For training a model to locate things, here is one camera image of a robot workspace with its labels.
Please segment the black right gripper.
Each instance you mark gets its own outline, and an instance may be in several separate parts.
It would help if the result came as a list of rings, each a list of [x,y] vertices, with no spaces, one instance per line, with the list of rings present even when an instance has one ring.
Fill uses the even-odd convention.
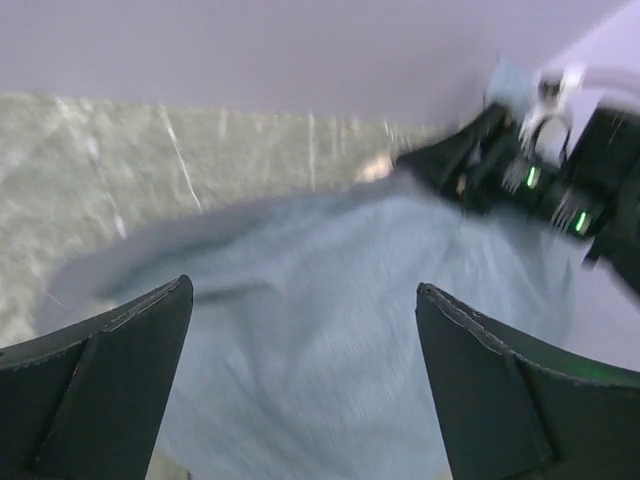
[[[572,153],[553,163],[521,145],[511,118],[490,130],[473,122],[429,145],[401,153],[394,169],[467,210],[516,206],[556,231],[593,242],[588,258],[622,265],[639,259],[639,116],[600,103]]]

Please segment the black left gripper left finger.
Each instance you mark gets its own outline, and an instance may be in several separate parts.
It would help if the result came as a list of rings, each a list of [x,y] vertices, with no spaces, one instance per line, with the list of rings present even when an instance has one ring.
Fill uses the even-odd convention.
[[[144,478],[192,308],[182,275],[2,349],[2,478]]]

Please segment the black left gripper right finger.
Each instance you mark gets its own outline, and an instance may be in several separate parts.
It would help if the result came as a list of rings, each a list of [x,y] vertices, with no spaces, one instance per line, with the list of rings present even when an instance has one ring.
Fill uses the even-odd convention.
[[[455,479],[636,479],[639,374],[545,343],[432,284],[416,321]]]

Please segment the blue-grey pillowcase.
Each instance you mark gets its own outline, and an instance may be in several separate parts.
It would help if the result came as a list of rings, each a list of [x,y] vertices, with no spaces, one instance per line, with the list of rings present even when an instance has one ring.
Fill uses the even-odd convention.
[[[573,313],[569,251],[542,227],[463,217],[395,174],[141,230],[67,263],[36,323],[183,274],[194,308],[158,443],[196,479],[435,479],[417,286],[551,343]]]

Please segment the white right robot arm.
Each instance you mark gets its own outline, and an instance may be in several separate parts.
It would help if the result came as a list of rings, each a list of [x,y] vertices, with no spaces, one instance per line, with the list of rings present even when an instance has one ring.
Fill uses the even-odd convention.
[[[481,112],[401,154],[464,211],[511,204],[639,277],[639,5],[632,2],[538,71],[500,61]]]

